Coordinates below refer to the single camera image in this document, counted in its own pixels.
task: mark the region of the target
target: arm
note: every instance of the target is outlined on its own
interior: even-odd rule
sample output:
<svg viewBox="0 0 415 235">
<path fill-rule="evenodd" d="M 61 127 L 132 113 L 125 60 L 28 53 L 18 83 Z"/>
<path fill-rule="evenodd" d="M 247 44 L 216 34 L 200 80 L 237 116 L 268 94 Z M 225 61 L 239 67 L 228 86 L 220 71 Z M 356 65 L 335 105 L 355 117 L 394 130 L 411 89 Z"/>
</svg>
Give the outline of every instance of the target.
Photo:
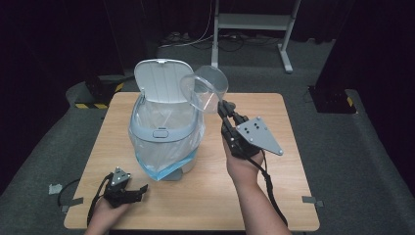
<svg viewBox="0 0 415 235">
<path fill-rule="evenodd" d="M 85 235 L 105 234 L 118 222 L 119 218 L 130 206 L 131 204 L 122 204 L 114 209 L 106 199 L 101 198 L 95 206 L 94 214 L 85 231 Z"/>
<path fill-rule="evenodd" d="M 238 194 L 247 234 L 291 234 L 281 217 L 257 184 L 258 169 L 251 163 L 231 155 L 226 141 L 226 167 Z M 262 164 L 261 153 L 252 157 Z"/>
</svg>

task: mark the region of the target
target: trash can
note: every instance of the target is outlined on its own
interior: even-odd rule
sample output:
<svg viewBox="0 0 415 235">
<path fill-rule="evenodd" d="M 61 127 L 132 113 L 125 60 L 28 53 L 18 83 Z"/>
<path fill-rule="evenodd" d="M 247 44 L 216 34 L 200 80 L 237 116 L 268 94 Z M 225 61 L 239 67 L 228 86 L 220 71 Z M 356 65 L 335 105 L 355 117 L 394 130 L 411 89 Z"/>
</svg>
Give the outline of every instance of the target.
<svg viewBox="0 0 415 235">
<path fill-rule="evenodd" d="M 155 180 L 178 180 L 196 162 L 204 116 L 180 88 L 181 78 L 192 73 L 184 62 L 161 59 L 140 62 L 134 69 L 141 93 L 128 133 L 139 165 Z"/>
</svg>

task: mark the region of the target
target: light blue trim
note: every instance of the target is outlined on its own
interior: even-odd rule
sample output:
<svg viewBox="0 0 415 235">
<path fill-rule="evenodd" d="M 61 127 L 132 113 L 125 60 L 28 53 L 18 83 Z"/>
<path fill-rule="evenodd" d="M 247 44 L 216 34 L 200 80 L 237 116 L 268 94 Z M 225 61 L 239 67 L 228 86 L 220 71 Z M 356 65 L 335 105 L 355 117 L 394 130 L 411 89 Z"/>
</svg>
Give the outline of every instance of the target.
<svg viewBox="0 0 415 235">
<path fill-rule="evenodd" d="M 149 170 L 146 168 L 145 165 L 143 165 L 140 162 L 140 156 L 138 153 L 135 154 L 135 157 L 137 158 L 138 164 L 143 168 L 143 170 L 154 180 L 160 181 L 163 178 L 167 177 L 169 174 L 180 168 L 181 166 L 189 163 L 193 158 L 196 157 L 196 153 L 198 152 L 198 149 L 196 148 L 194 151 L 192 151 L 186 158 L 180 160 L 177 163 L 171 164 L 162 171 L 154 172 L 152 170 Z"/>
</svg>

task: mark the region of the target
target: black strap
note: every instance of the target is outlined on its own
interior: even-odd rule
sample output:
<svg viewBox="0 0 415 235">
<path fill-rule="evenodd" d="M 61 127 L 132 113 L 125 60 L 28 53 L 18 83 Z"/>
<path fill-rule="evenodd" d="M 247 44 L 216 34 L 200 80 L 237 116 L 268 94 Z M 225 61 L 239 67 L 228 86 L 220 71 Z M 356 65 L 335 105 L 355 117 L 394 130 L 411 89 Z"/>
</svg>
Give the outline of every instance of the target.
<svg viewBox="0 0 415 235">
<path fill-rule="evenodd" d="M 101 185 L 98 188 L 97 194 L 95 195 L 94 199 L 92 200 L 91 207 L 89 208 L 88 217 L 86 218 L 86 226 L 88 226 L 89 222 L 91 221 L 92 215 L 94 214 L 95 205 L 97 204 L 98 200 L 102 197 L 102 195 L 100 196 L 100 192 L 101 192 L 101 189 L 103 188 L 103 185 L 104 185 L 105 181 L 111 180 L 113 178 L 113 175 L 114 174 L 111 172 L 101 182 Z"/>
<path fill-rule="evenodd" d="M 261 152 L 263 154 L 263 158 L 264 158 L 265 165 L 266 165 L 265 153 L 263 151 L 261 151 Z M 246 160 L 248 160 L 248 162 L 250 162 L 251 164 L 253 164 L 254 166 L 256 166 L 261 171 L 261 173 L 263 175 L 263 178 L 265 179 L 266 191 L 268 193 L 269 201 L 271 202 L 272 207 L 274 207 L 274 210 L 278 213 L 278 215 L 281 217 L 281 219 L 283 220 L 283 222 L 288 226 L 287 218 L 284 217 L 283 213 L 281 212 L 280 208 L 277 205 L 277 202 L 275 201 L 274 192 L 273 192 L 274 186 L 272 185 L 271 175 L 268 174 L 268 172 L 267 172 L 266 169 L 262 168 L 262 166 L 260 166 L 259 164 L 257 164 L 251 158 L 246 158 Z"/>
</svg>

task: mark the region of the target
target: clear plastic cup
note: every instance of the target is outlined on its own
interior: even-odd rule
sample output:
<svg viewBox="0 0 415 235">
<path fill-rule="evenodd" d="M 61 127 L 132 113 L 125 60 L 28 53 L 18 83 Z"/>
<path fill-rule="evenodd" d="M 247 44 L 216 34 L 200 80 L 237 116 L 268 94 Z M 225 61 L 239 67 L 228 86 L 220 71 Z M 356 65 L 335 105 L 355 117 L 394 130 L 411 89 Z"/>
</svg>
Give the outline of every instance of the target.
<svg viewBox="0 0 415 235">
<path fill-rule="evenodd" d="M 217 104 L 228 90 L 228 79 L 218 68 L 202 66 L 193 74 L 180 80 L 180 88 L 186 100 L 204 113 L 217 112 Z"/>
</svg>

